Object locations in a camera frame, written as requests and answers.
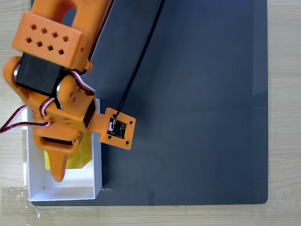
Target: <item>yellow sponge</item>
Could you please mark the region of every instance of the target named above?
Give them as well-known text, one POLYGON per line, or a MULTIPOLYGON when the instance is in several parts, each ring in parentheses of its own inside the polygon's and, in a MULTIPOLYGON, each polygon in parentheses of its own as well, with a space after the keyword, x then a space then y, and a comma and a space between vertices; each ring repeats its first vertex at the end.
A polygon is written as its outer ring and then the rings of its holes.
MULTIPOLYGON (((46 151, 45 169, 50 170, 49 157, 46 151)), ((81 169, 92 159, 91 133, 84 133, 83 139, 75 154, 69 154, 66 169, 81 169)))

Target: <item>light wood surface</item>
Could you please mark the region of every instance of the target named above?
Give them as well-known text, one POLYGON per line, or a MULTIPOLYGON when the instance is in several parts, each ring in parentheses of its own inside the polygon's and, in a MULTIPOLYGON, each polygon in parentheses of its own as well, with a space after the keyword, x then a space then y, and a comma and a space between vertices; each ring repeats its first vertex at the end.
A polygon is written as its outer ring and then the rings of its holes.
MULTIPOLYGON (((0 68, 29 0, 0 0, 0 68)), ((0 136, 0 225, 301 225, 301 0, 268 0, 269 200, 264 205, 37 208, 27 199, 24 132, 0 136)), ((0 124, 20 106, 0 76, 0 124)))

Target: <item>dark gray mat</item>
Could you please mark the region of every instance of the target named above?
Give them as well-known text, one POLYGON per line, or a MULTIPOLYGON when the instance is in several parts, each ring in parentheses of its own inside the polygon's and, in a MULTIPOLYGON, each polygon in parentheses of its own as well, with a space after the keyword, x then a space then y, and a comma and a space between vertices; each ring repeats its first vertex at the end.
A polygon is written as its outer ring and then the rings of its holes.
MULTIPOLYGON (((118 107, 159 4, 116 0, 85 77, 102 113, 118 107)), ((35 205, 265 203, 267 1, 166 0, 123 112, 137 119, 132 150, 102 145, 96 200, 35 205)))

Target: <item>black cable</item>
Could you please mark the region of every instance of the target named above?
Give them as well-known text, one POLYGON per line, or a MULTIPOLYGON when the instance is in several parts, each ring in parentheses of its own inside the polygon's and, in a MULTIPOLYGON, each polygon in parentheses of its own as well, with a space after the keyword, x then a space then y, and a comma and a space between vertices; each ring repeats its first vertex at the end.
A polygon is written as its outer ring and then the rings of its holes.
POLYGON ((134 79, 135 79, 135 77, 136 77, 136 75, 137 75, 137 73, 138 73, 138 71, 139 71, 140 65, 141 65, 141 63, 142 63, 142 61, 143 61, 144 55, 145 55, 146 50, 147 50, 147 48, 148 48, 148 46, 149 46, 149 43, 150 43, 151 38, 152 38, 152 35, 153 35, 154 31, 155 31, 155 28, 156 28, 157 22, 158 22, 158 20, 159 20, 159 17, 160 17, 160 14, 161 14, 161 11, 162 11, 162 8, 163 8, 164 3, 165 3, 165 0, 162 0, 161 3, 160 3, 159 9, 158 9, 158 11, 157 11, 157 14, 156 14, 154 23, 153 23, 153 25, 152 25, 152 27, 151 27, 149 36, 147 37, 147 40, 146 40, 145 45, 144 45, 144 47, 143 47, 143 50, 142 50, 142 52, 141 52, 141 54, 140 54, 139 60, 138 60, 138 62, 137 62, 137 65, 136 65, 136 67, 135 67, 135 70, 134 70, 134 72, 133 72, 133 74, 132 74, 132 77, 131 77, 130 81, 129 81, 128 84, 127 84, 127 88, 126 88, 125 92, 123 93, 123 96, 122 96, 121 101, 120 101, 120 104, 119 104, 119 108, 118 108, 118 110, 117 110, 117 113, 114 115, 114 120, 113 120, 113 121, 115 121, 115 119, 116 119, 117 116, 119 115, 120 111, 122 110, 123 105, 124 105, 124 103, 125 103, 125 101, 126 101, 127 95, 128 95, 128 93, 129 93, 129 91, 130 91, 130 89, 131 89, 131 86, 132 86, 132 84, 133 84, 133 82, 134 82, 134 79))

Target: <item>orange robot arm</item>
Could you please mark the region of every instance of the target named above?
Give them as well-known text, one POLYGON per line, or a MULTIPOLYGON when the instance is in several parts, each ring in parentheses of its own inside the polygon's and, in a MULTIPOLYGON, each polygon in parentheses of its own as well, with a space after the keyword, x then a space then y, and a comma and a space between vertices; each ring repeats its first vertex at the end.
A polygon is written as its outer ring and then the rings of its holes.
POLYGON ((51 173, 57 182, 65 174, 69 154, 77 150, 83 132, 100 133, 100 142, 131 149, 135 119, 118 114, 124 128, 113 136, 110 122, 117 111, 108 108, 96 113, 95 94, 81 85, 78 73, 91 71, 91 52, 97 41, 112 0, 35 0, 24 13, 13 47, 24 52, 11 58, 4 79, 32 109, 38 148, 46 150, 51 173), (77 10, 72 27, 61 24, 65 13, 77 10))

